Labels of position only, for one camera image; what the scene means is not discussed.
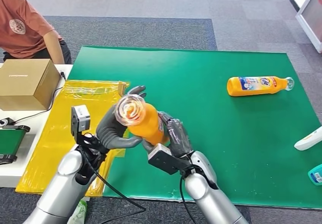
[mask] cardboard box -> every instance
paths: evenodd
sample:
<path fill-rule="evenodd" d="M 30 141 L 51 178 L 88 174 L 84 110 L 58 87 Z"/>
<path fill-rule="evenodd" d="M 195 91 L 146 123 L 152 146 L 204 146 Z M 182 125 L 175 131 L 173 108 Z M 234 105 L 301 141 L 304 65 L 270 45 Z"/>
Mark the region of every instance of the cardboard box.
<path fill-rule="evenodd" d="M 60 74 L 50 59 L 8 59 L 0 79 L 1 109 L 46 110 Z"/>

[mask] teal container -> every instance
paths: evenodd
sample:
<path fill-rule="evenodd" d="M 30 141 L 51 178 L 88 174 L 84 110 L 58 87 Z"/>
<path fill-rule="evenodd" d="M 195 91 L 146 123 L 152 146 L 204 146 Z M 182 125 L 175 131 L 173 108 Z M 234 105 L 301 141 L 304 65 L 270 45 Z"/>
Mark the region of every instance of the teal container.
<path fill-rule="evenodd" d="M 322 164 L 308 171 L 308 175 L 313 184 L 322 185 Z"/>

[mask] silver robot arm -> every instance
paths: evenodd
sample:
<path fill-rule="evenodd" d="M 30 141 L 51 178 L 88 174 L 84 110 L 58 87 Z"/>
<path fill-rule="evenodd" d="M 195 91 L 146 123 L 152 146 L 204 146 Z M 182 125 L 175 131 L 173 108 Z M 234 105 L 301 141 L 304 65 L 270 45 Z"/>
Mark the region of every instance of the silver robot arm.
<path fill-rule="evenodd" d="M 233 203 L 216 184 L 216 177 L 208 159 L 195 151 L 191 155 L 193 165 L 202 173 L 192 172 L 185 179 L 186 190 L 210 224 L 248 224 Z"/>
<path fill-rule="evenodd" d="M 72 134 L 77 144 L 60 161 L 57 172 L 23 224 L 66 224 L 69 221 L 96 178 L 83 154 L 97 170 L 109 151 L 94 136 L 81 134 L 89 127 L 90 115 L 86 106 L 72 108 Z"/>
<path fill-rule="evenodd" d="M 195 201 L 209 224 L 248 224 L 233 203 L 217 185 L 217 178 L 209 160 L 194 151 L 189 138 L 179 119 L 160 112 L 167 129 L 170 144 L 143 146 L 149 152 L 149 163 L 168 174 L 179 171 L 186 190 Z"/>
<path fill-rule="evenodd" d="M 93 175 L 84 185 L 78 183 L 77 175 L 83 164 L 79 151 L 72 150 L 66 154 L 58 166 L 57 172 L 24 224 L 67 223 L 96 177 Z"/>

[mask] clear plastic bag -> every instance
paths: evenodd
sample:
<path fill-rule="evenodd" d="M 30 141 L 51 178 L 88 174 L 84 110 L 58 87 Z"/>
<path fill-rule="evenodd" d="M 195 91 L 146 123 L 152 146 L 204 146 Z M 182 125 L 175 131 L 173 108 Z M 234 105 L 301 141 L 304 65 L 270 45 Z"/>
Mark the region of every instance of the clear plastic bag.
<path fill-rule="evenodd" d="M 60 160 L 69 152 L 75 140 L 71 135 L 72 106 L 86 105 L 90 114 L 90 128 L 87 132 L 95 134 L 102 117 L 117 103 L 127 86 L 124 82 L 66 81 L 55 99 L 41 136 L 19 181 L 16 191 L 42 193 L 57 171 Z M 106 178 L 115 156 L 124 156 L 124 150 L 109 151 L 99 172 Z M 103 184 L 96 178 L 86 193 L 87 196 L 102 196 Z"/>

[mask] orange t-shirt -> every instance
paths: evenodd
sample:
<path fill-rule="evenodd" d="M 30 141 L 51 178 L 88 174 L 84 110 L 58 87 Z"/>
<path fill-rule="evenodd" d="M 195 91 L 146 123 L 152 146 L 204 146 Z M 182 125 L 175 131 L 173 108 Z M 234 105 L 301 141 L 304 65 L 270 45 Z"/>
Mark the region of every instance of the orange t-shirt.
<path fill-rule="evenodd" d="M 31 58 L 46 48 L 43 36 L 52 30 L 26 0 L 0 0 L 0 47 L 13 57 Z"/>

